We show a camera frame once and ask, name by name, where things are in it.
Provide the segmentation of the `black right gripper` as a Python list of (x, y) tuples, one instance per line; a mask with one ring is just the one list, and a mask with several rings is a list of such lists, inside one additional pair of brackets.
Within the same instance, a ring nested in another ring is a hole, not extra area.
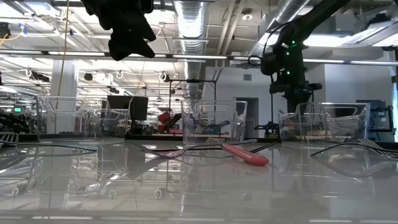
[(320, 83), (309, 83), (305, 78), (307, 71), (304, 62), (302, 50), (307, 46), (303, 42), (295, 40), (287, 43), (278, 43), (273, 46), (275, 55), (276, 81), (272, 81), (270, 93), (283, 93), (287, 102), (287, 112), (309, 113), (310, 103), (307, 103), (315, 90), (322, 89)]

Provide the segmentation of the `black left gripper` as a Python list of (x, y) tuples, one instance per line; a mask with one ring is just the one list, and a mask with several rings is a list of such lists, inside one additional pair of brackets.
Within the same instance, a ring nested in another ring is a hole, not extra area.
[(154, 58), (155, 53), (145, 40), (156, 39), (154, 31), (144, 14), (154, 9), (154, 0), (80, 0), (89, 15), (95, 15), (104, 30), (126, 30), (113, 32), (108, 42), (110, 56), (115, 61), (131, 54)]

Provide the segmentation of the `pink handled fork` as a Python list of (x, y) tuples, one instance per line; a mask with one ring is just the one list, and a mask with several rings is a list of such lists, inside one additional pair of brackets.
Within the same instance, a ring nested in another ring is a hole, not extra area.
[(219, 139), (209, 138), (206, 140), (205, 145), (214, 144), (220, 146), (224, 152), (230, 153), (230, 156), (215, 157), (215, 159), (227, 159), (232, 157), (238, 157), (244, 162), (254, 166), (265, 166), (268, 165), (269, 159), (265, 156), (261, 156), (252, 151), (246, 151), (243, 149), (243, 145), (252, 144), (257, 142), (256, 139), (248, 139), (241, 142), (224, 142)]

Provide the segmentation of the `clear plastic bin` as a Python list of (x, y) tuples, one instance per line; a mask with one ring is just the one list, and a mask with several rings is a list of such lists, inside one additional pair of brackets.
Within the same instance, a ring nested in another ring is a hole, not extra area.
[(181, 102), (183, 143), (204, 144), (244, 140), (247, 103), (236, 100), (184, 100)]
[(279, 111), (283, 143), (329, 145), (368, 137), (370, 104), (310, 103), (309, 113)]
[(41, 96), (37, 102), (39, 139), (123, 138), (128, 110), (113, 109), (108, 100), (72, 96)]

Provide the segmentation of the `black tripod stand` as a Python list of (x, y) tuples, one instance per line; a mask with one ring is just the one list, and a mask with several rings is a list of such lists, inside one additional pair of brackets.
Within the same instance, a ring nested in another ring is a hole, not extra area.
[(277, 139), (279, 138), (279, 125), (269, 121), (265, 125), (257, 125), (254, 130), (263, 130), (264, 137), (267, 139)]

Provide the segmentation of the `black fork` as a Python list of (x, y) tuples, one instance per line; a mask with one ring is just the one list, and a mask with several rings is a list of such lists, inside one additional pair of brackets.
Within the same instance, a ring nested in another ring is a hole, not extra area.
[(278, 143), (277, 143), (277, 142), (273, 142), (273, 143), (270, 143), (270, 144), (267, 144), (267, 145), (264, 145), (264, 146), (261, 146), (261, 147), (252, 149), (252, 150), (250, 150), (249, 152), (251, 152), (251, 153), (257, 153), (257, 152), (259, 152), (259, 151), (262, 151), (262, 150), (265, 150), (265, 149), (270, 148), (270, 147), (272, 147), (272, 146), (275, 146), (276, 144), (278, 144)]

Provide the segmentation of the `black computer monitor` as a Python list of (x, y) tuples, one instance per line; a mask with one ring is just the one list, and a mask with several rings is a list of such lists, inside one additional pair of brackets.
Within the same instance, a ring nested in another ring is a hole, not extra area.
[(128, 110), (133, 120), (145, 121), (147, 119), (148, 97), (108, 95), (107, 101), (111, 109)]

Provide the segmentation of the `black equipment cart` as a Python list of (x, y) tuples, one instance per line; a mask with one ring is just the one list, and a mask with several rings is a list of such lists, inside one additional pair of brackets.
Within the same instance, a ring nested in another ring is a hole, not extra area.
[(371, 108), (371, 133), (393, 133), (392, 106)]

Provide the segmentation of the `red machine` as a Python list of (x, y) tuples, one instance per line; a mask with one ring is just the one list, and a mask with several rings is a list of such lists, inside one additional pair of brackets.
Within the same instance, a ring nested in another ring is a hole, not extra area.
[(169, 112), (164, 112), (158, 116), (158, 121), (160, 124), (157, 129), (159, 133), (167, 133), (167, 134), (182, 134), (182, 131), (179, 129), (175, 129), (174, 126), (181, 119), (182, 114), (176, 113), (173, 117), (170, 116)]

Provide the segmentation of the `black background machinery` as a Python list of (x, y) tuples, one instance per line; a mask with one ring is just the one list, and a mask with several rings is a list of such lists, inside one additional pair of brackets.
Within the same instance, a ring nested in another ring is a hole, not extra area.
[(13, 115), (0, 112), (0, 132), (29, 134), (35, 131), (35, 124), (35, 119), (23, 114)]

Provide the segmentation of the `silver ribbed ventilation duct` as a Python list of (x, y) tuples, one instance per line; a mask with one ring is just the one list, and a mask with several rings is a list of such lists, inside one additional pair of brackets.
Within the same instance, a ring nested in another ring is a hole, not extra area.
[(268, 35), (286, 22), (295, 19), (311, 0), (280, 0), (277, 9), (266, 14), (257, 27), (258, 41), (248, 55), (262, 55)]
[[(174, 1), (177, 13), (177, 27), (179, 37), (184, 39), (180, 42), (183, 54), (203, 55), (205, 53), (205, 25), (208, 3), (200, 1)], [(186, 80), (204, 80), (203, 62), (184, 62), (184, 76)], [(201, 99), (203, 84), (184, 83), (184, 95), (189, 99)]]

